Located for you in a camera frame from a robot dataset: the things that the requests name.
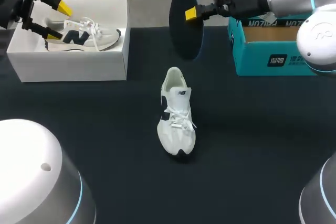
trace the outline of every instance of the cardboard box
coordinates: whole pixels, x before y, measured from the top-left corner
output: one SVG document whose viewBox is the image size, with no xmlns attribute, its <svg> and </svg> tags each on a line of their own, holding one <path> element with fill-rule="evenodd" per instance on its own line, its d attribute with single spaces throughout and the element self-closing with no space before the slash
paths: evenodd
<svg viewBox="0 0 336 224">
<path fill-rule="evenodd" d="M 107 51 L 79 50 L 49 52 L 38 34 L 18 24 L 7 54 L 22 82 L 43 81 L 107 81 L 126 80 L 130 43 L 127 0 L 65 0 L 76 16 L 93 19 L 101 27 L 121 31 L 119 41 Z M 64 20 L 67 17 L 36 2 L 33 22 L 45 26 L 45 18 Z"/>
<path fill-rule="evenodd" d="M 239 76 L 315 76 L 300 55 L 300 27 L 243 27 L 229 19 L 230 38 Z"/>
</svg>

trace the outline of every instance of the insole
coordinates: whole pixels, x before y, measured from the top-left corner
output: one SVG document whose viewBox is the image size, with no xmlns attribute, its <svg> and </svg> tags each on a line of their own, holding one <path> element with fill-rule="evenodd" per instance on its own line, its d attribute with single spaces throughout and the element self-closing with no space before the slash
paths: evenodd
<svg viewBox="0 0 336 224">
<path fill-rule="evenodd" d="M 203 42 L 203 20 L 185 21 L 185 11 L 197 5 L 197 0 L 172 0 L 169 28 L 176 52 L 183 59 L 195 59 Z"/>
</svg>

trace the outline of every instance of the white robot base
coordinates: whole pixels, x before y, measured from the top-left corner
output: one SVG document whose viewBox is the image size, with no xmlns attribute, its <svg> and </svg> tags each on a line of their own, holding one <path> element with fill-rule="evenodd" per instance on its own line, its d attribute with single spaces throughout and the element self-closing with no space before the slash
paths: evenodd
<svg viewBox="0 0 336 224">
<path fill-rule="evenodd" d="M 1 224 L 95 224 L 89 187 L 40 124 L 0 122 L 0 173 Z"/>
</svg>

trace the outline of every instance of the white shoelace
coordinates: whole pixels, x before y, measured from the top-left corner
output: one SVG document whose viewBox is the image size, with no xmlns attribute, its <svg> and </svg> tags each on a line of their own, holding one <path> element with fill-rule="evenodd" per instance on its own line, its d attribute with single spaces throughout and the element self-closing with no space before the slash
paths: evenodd
<svg viewBox="0 0 336 224">
<path fill-rule="evenodd" d="M 176 128 L 181 128 L 182 130 L 193 130 L 196 125 L 189 119 L 190 110 L 188 113 L 182 113 L 180 111 L 173 110 L 170 106 L 167 110 L 171 113 L 171 126 Z"/>
<path fill-rule="evenodd" d="M 97 39 L 96 36 L 101 37 L 101 31 L 99 28 L 99 24 L 95 23 L 91 18 L 87 18 L 87 17 L 83 17 L 84 19 L 87 19 L 86 21 L 81 21 L 80 23 L 72 21 L 72 20 L 64 20 L 64 28 L 69 24 L 75 24 L 80 26 L 79 30 L 81 31 L 87 31 L 92 35 L 92 39 L 93 39 L 93 43 L 95 45 L 95 48 L 97 51 L 99 51 L 98 49 L 98 45 L 97 45 Z"/>
</svg>

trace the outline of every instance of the white sneaker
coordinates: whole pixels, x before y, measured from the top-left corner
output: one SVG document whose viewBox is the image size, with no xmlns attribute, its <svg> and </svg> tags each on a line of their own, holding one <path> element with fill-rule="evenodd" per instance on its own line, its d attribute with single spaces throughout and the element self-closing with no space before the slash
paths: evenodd
<svg viewBox="0 0 336 224">
<path fill-rule="evenodd" d="M 99 26 L 90 18 L 81 18 L 79 22 L 73 20 L 52 21 L 45 23 L 51 29 L 63 34 L 61 40 L 46 39 L 48 51 L 102 51 L 113 46 L 120 37 L 117 29 L 106 29 Z"/>
<path fill-rule="evenodd" d="M 195 146 L 190 95 L 191 88 L 180 69 L 169 69 L 161 89 L 162 116 L 157 133 L 165 150 L 174 156 L 188 155 Z"/>
</svg>

